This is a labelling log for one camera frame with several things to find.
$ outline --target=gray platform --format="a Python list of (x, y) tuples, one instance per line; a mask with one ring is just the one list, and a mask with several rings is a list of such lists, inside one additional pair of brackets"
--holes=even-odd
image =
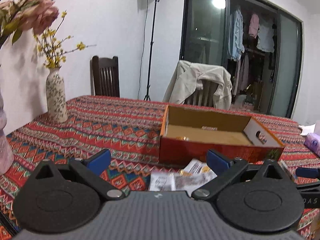
[(260, 236), (226, 224), (205, 201), (185, 192), (138, 192), (109, 201), (94, 220), (74, 231), (43, 235), (22, 230), (14, 240), (302, 240), (290, 231)]

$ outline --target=open cardboard box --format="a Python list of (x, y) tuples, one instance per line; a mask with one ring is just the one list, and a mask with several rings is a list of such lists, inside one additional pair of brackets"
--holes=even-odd
[(254, 117), (167, 106), (160, 132), (159, 162), (205, 162), (209, 149), (254, 163), (279, 160), (284, 145)]

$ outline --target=glass door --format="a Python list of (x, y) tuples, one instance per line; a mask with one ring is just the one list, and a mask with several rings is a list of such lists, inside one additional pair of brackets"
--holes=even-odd
[(278, 66), (273, 85), (269, 113), (291, 117), (301, 68), (301, 23), (279, 12)]
[(188, 0), (181, 57), (195, 63), (226, 65), (227, 0)]

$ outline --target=chair backrest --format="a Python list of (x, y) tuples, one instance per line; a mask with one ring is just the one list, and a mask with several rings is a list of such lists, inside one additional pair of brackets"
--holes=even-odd
[(92, 74), (96, 95), (120, 97), (118, 57), (93, 56)]
[(213, 107), (213, 94), (218, 84), (209, 80), (202, 80), (203, 90), (194, 91), (185, 101), (185, 105)]

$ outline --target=door frame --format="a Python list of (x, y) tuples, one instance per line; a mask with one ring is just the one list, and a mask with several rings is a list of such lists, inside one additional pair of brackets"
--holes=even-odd
[(292, 117), (292, 112), (294, 109), (294, 105), (296, 102), (296, 98), (297, 98), (297, 93), (298, 93), (298, 88), (299, 88), (299, 81), (300, 81), (300, 75), (301, 75), (301, 65), (302, 65), (302, 45), (303, 45), (303, 37), (302, 37), (302, 22), (299, 21), (297, 18), (293, 17), (292, 15), (282, 11), (282, 10), (278, 10), (278, 45), (277, 45), (277, 57), (276, 57), (276, 67), (275, 67), (275, 78), (273, 81), (273, 87), (272, 87), (272, 92), (271, 92), (271, 97), (270, 97), (270, 101), (269, 101), (269, 106), (268, 106), (268, 110), (267, 110), (267, 114), (270, 114), (271, 111), (271, 106), (272, 106), (272, 102), (273, 102), (273, 98), (274, 98), (274, 94), (275, 94), (275, 90), (276, 90), (276, 82), (277, 82), (277, 76), (278, 76), (278, 70), (279, 70), (279, 61), (280, 61), (280, 49), (281, 49), (281, 20), (280, 20), (280, 16), (283, 15), (291, 20), (293, 20), (294, 22), (296, 22), (298, 24), (298, 28), (297, 28), (297, 58), (296, 58), (296, 67), (295, 67), (295, 75), (294, 75), (294, 82), (293, 82), (293, 87), (292, 87), (292, 92), (291, 92), (291, 96), (290, 96), (290, 101), (289, 101), (289, 105), (288, 105), (288, 109), (287, 109), (287, 113), (285, 115), (285, 117), (287, 118), (291, 118)]
[[(184, 58), (187, 37), (190, 36), (188, 26), (191, 24), (191, 14), (188, 13), (192, 9), (192, 0), (184, 0), (183, 19), (182, 19), (182, 33), (181, 33), (181, 46), (179, 59)], [(225, 8), (225, 26), (224, 26), (224, 39), (222, 48), (222, 66), (227, 68), (228, 64), (228, 31), (230, 27), (230, 0), (226, 0)]]

